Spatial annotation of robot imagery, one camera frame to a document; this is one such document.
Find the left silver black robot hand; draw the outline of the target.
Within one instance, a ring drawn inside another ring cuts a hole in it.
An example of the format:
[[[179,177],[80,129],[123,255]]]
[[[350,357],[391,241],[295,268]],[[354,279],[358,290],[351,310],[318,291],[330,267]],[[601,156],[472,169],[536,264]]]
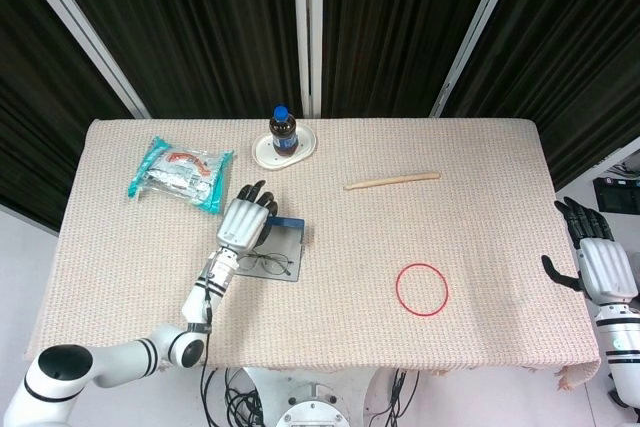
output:
[[[265,180],[241,188],[225,211],[217,231],[218,245],[242,256],[261,245],[269,234],[268,219],[278,213],[274,194]]]

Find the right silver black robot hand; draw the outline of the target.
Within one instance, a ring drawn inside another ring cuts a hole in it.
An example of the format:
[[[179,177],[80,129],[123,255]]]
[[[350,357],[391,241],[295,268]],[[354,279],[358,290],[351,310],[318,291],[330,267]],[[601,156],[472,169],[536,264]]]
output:
[[[563,216],[578,259],[578,275],[561,274],[550,257],[541,256],[552,282],[582,292],[596,305],[629,304],[639,295],[635,277],[622,245],[614,239],[605,217],[570,197],[554,202]]]

